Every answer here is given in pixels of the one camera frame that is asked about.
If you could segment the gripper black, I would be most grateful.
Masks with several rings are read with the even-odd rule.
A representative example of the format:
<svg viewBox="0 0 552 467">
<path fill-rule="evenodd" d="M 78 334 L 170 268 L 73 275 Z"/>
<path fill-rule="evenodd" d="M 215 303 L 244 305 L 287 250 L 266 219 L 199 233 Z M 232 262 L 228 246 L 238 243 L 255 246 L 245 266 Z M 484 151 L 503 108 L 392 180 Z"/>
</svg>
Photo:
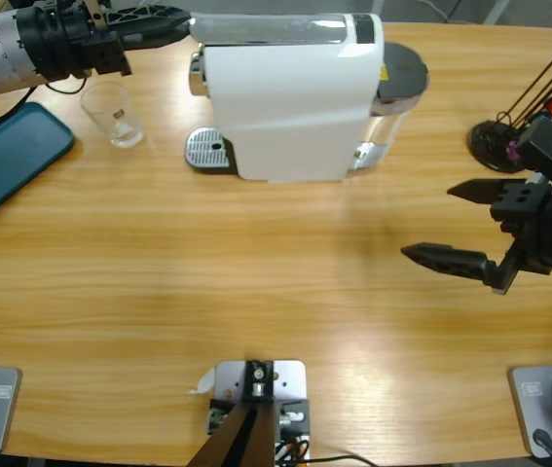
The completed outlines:
<svg viewBox="0 0 552 467">
<path fill-rule="evenodd" d="M 56 2 L 61 39 L 56 55 L 69 75 L 85 78 L 95 71 L 128 76 L 131 69 L 124 49 L 156 49 L 189 35 L 188 11 L 153 3 L 109 7 L 109 1 Z M 123 31 L 118 34 L 111 28 Z"/>
<path fill-rule="evenodd" d="M 456 249 L 450 245 L 421 242 L 401 248 L 401 253 L 433 271 L 481 282 L 505 295 L 519 270 L 550 273 L 552 267 L 540 258 L 540 229 L 546 205 L 552 199 L 548 183 L 526 179 L 475 178 L 447 190 L 447 194 L 478 204 L 489 204 L 492 218 L 513 243 L 497 264 L 483 252 Z"/>
</svg>

